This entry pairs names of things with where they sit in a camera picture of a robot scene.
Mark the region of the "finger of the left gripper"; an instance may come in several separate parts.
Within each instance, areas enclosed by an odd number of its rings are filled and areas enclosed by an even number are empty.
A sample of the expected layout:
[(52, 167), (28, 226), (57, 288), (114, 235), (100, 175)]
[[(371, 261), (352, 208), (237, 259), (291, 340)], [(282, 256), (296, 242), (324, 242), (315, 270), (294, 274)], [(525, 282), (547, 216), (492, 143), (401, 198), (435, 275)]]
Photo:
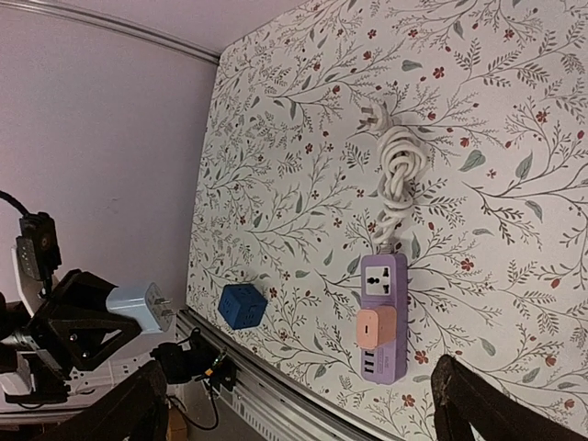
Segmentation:
[(117, 314), (90, 314), (63, 324), (65, 348), (77, 370), (92, 371), (141, 334), (132, 318)]
[(116, 320), (107, 310), (107, 297), (117, 285), (79, 269), (71, 270), (54, 289), (54, 319)]

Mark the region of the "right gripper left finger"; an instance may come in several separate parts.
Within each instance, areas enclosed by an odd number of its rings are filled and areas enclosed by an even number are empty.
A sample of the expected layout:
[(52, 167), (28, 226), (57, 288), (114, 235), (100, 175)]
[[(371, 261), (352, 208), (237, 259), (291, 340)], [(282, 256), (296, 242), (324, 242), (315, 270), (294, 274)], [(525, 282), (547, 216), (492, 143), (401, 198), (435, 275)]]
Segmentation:
[(167, 383), (150, 361), (82, 413), (39, 435), (45, 441), (165, 440)]

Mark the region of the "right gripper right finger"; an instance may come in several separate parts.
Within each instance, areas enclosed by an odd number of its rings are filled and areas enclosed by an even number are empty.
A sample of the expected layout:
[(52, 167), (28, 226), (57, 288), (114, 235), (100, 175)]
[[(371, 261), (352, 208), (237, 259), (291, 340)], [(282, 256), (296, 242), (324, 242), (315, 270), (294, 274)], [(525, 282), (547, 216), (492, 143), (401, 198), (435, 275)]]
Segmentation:
[(582, 440), (571, 429), (534, 413), (454, 357), (441, 356), (431, 375), (434, 424), (439, 440)]

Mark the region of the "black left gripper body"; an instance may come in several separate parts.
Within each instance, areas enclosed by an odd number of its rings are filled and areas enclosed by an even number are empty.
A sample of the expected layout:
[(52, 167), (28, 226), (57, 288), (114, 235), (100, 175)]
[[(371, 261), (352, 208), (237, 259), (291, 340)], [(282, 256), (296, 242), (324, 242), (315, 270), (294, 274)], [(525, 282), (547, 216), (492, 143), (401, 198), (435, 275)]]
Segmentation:
[(71, 387), (68, 381), (73, 362), (63, 344), (66, 338), (51, 328), (50, 318), (62, 305), (63, 290), (77, 275), (77, 270), (70, 270), (43, 300), (25, 327), (25, 336), (30, 343), (25, 359), (31, 368), (34, 391), (18, 399), (20, 404), (58, 404), (69, 398)]

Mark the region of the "light blue plug adapter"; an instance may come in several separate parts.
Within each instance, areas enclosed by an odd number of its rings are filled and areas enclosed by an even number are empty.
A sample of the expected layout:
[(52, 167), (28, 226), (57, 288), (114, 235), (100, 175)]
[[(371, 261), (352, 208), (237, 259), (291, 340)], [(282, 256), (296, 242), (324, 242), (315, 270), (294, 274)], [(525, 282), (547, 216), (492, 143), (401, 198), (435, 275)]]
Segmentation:
[(106, 298), (111, 313), (134, 319), (142, 334), (162, 334), (172, 325), (175, 310), (154, 282), (114, 288)]

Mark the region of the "pink plug adapter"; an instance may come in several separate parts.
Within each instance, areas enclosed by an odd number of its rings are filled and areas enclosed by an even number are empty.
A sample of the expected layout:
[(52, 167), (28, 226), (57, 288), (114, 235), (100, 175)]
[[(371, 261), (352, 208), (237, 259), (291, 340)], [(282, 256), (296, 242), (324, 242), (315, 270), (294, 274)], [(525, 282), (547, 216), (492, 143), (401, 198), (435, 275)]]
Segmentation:
[(376, 349), (396, 339), (397, 311), (389, 305), (362, 309), (356, 315), (356, 340), (362, 349)]

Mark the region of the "purple power strip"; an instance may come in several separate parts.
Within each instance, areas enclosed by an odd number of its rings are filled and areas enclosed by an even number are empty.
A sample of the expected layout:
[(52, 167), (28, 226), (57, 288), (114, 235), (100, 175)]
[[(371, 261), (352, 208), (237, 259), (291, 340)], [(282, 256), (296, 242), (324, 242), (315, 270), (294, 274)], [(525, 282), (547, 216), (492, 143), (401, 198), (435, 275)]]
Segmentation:
[(404, 254), (361, 258), (356, 342), (364, 380), (391, 385), (407, 372), (408, 268)]

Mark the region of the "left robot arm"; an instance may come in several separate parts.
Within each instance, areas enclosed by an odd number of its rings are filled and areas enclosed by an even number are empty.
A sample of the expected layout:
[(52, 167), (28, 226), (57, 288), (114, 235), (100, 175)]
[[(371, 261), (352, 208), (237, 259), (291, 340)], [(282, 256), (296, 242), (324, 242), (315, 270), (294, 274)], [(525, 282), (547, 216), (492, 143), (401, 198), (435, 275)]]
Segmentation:
[(34, 314), (23, 302), (1, 302), (1, 387), (7, 403), (32, 409), (67, 402), (74, 369), (98, 368), (141, 334), (136, 320), (107, 310), (115, 288), (75, 269)]

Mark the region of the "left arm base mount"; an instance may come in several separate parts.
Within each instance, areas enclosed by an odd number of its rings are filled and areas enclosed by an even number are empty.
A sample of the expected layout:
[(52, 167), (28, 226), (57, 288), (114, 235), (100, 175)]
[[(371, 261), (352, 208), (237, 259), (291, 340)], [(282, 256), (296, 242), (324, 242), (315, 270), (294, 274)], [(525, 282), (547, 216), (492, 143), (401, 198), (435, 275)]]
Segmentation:
[(213, 346), (199, 328), (194, 328), (189, 337), (177, 343), (158, 345), (150, 352), (150, 357), (161, 365), (169, 385), (208, 380), (216, 390), (223, 387), (233, 391), (236, 384), (237, 366), (227, 350)]

